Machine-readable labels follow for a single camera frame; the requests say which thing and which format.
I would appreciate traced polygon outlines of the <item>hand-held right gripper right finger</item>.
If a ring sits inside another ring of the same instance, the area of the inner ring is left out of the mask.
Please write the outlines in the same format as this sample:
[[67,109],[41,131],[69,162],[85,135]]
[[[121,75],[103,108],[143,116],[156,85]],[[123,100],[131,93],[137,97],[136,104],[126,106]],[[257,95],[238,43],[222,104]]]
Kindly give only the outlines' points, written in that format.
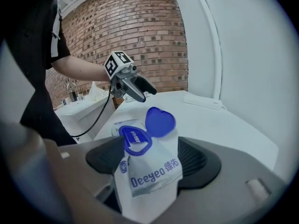
[[183,178],[176,200],[156,224],[253,224],[287,185],[250,154],[187,137],[178,138]]

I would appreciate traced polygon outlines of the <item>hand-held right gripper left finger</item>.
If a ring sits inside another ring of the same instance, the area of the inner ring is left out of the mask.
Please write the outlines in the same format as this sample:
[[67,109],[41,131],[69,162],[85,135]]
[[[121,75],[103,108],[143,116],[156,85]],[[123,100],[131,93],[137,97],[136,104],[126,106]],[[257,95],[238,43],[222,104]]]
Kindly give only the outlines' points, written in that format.
[[124,138],[110,137],[56,148],[56,178],[75,224],[131,224],[116,196],[114,173],[124,156]]

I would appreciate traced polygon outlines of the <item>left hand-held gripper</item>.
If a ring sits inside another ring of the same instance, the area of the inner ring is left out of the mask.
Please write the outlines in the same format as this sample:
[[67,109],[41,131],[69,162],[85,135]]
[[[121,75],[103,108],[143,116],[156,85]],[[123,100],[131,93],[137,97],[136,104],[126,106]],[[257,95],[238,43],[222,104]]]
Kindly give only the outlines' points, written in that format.
[[114,97],[123,97],[126,93],[136,101],[144,103],[144,92],[156,95],[157,90],[148,79],[133,76],[137,67],[124,51],[111,52],[104,67],[109,77],[110,92]]

